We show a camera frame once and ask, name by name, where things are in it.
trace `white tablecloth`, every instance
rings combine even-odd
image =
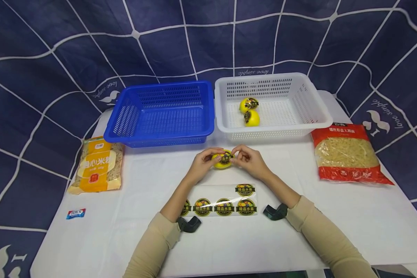
[[[320,94],[334,121],[350,122],[331,94]],[[94,136],[103,134],[110,113],[103,114]],[[127,148],[121,190],[65,195],[34,260],[32,277],[121,277],[154,214],[185,175],[194,155],[209,146],[234,147],[215,130],[204,146]],[[398,186],[320,181],[309,136],[251,147],[261,151],[274,173],[315,202],[370,264],[417,263],[417,211]],[[259,215],[202,218],[197,232],[181,234],[167,256],[161,276],[325,267],[287,220],[270,221],[261,214],[267,204],[276,207],[278,201],[247,173],[235,167],[212,170],[197,186],[252,182],[257,187]],[[86,208],[85,217],[65,219],[69,210],[82,208]]]

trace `sticker sheet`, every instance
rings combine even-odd
[[[195,186],[182,217],[253,216],[258,214],[255,184]]]

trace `lemon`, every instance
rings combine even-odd
[[[239,104],[239,111],[244,114],[249,110],[256,109],[258,105],[258,100],[254,99],[253,97],[246,97]]]
[[[224,169],[224,168],[227,168],[230,165],[232,165],[232,162],[230,162],[230,158],[234,158],[235,156],[232,155],[232,153],[228,149],[223,149],[223,151],[225,153],[223,153],[223,154],[216,153],[216,154],[212,155],[212,159],[215,159],[215,157],[217,157],[217,156],[221,156],[221,161],[219,161],[217,164],[215,164],[215,166],[214,166],[215,168]]]
[[[246,126],[259,126],[259,114],[255,110],[249,110],[244,114],[244,123]]]

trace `yellow packaging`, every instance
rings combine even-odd
[[[80,194],[119,189],[123,156],[124,147],[120,143],[108,143],[103,137],[85,140],[76,179],[68,192]]]

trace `pasta bag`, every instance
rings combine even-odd
[[[124,147],[120,143],[108,143],[103,137],[85,140],[76,179],[68,192],[80,194],[119,189],[123,156]]]
[[[333,123],[312,133],[320,179],[393,185],[362,125]]]

